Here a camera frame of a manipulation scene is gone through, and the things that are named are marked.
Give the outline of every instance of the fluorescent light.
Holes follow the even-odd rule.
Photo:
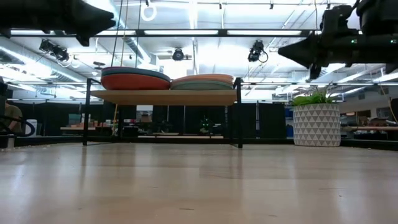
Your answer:
[[[217,35],[218,30],[145,30],[145,35]]]
[[[322,31],[321,31],[321,30],[316,30],[316,31],[315,31],[315,34],[320,35],[320,34],[322,34]],[[363,32],[360,30],[360,31],[358,31],[358,34],[359,34],[359,35],[362,35]]]
[[[372,86],[374,83],[337,83],[339,86]]]
[[[136,31],[135,30],[104,30],[100,32],[98,35],[124,35],[126,32],[126,35],[135,35]]]
[[[344,83],[344,82],[352,81],[352,80],[354,80],[354,79],[356,79],[356,78],[358,78],[358,77],[361,77],[361,76],[363,76],[363,73],[362,73],[362,74],[359,73],[359,74],[355,74],[355,75],[350,75],[350,76],[348,76],[348,77],[346,77],[346,78],[343,78],[343,79],[341,79],[341,80],[338,80],[337,82],[338,82],[338,83]]]
[[[396,78],[398,78],[398,73],[393,73],[393,74],[389,74],[389,75],[383,75],[382,77],[373,80],[373,82],[374,83],[386,82],[386,81],[393,80]]]
[[[228,30],[228,35],[301,35],[301,30]]]
[[[335,96],[338,96],[338,95],[341,95],[341,94],[343,94],[343,93],[332,93],[329,97],[335,97]]]
[[[398,83],[379,83],[379,86],[398,86]]]
[[[26,57],[24,55],[21,55],[19,53],[15,53],[5,47],[0,47],[0,50],[6,52],[7,54],[10,54],[19,60],[23,61],[25,63],[24,66],[21,66],[21,69],[27,70],[29,73],[33,74],[44,74],[45,77],[51,76],[52,74],[52,69],[46,65],[43,65],[39,62],[36,62],[36,60],[33,60],[29,57]]]
[[[19,84],[19,85],[13,85],[13,84],[8,84],[8,86],[14,87],[14,88],[20,88],[22,90],[28,90],[28,91],[36,91],[35,88],[29,86],[29,85],[24,85],[24,84]]]
[[[45,101],[47,99],[40,99],[40,98],[34,98],[34,99],[7,99],[8,101]]]
[[[43,33],[41,30],[19,30],[19,29],[13,29],[11,30],[11,35],[46,35]]]
[[[345,92],[345,94],[356,93],[357,91],[363,90],[363,89],[365,89],[365,87],[355,88],[353,90],[349,90],[349,91]]]

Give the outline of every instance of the shelf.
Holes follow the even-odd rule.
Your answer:
[[[398,127],[390,126],[360,126],[360,127],[341,127],[342,131],[398,131]]]
[[[99,90],[91,95],[118,105],[229,106],[236,101],[236,90]]]

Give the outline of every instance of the white geometric planter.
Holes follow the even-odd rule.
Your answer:
[[[340,110],[337,104],[294,107],[294,144],[340,146]]]

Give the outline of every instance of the black metal table frame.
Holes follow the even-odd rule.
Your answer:
[[[88,122],[89,122],[89,116],[90,116],[90,98],[91,98],[91,85],[93,82],[101,84],[99,81],[94,80],[92,78],[87,79],[87,92],[86,92],[86,106],[85,106],[85,120],[84,120],[84,128],[83,128],[83,145],[87,146],[88,142]],[[236,89],[236,104],[235,105],[235,110],[234,111],[234,105],[228,106],[228,131],[229,131],[229,143],[233,146],[236,146],[239,149],[243,148],[243,130],[242,130],[242,122],[241,122],[241,117],[242,117],[242,95],[241,95],[241,86],[242,86],[242,79],[241,78],[236,78],[235,82],[233,84],[233,89]],[[123,107],[120,105],[118,106],[119,114],[118,114],[118,136],[116,138],[116,142],[122,140],[122,131],[123,129],[120,128],[123,126],[123,117],[122,117],[122,111]],[[238,138],[237,141],[235,141],[234,138],[234,124],[233,124],[233,113],[236,112],[236,124],[237,124],[237,134]]]

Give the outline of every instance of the motion capture camera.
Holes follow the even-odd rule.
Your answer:
[[[348,18],[356,9],[362,34],[349,29]],[[326,10],[321,34],[281,47],[278,53],[310,69],[310,79],[319,77],[330,63],[386,63],[386,73],[398,68],[398,1],[357,0],[353,7]]]
[[[184,53],[182,52],[182,49],[175,49],[174,54],[173,54],[173,60],[175,61],[181,61],[184,59]]]
[[[115,26],[111,12],[82,0],[1,0],[0,34],[11,37],[11,29],[42,30],[49,34],[76,35],[82,46],[90,37]]]
[[[248,56],[249,62],[257,62],[263,52],[264,44],[262,43],[262,40],[256,40],[256,42],[253,44],[253,47],[250,48],[250,53]]]
[[[60,47],[59,45],[55,45],[49,40],[42,40],[39,50],[41,50],[43,53],[50,54],[60,62],[69,61],[68,49]]]

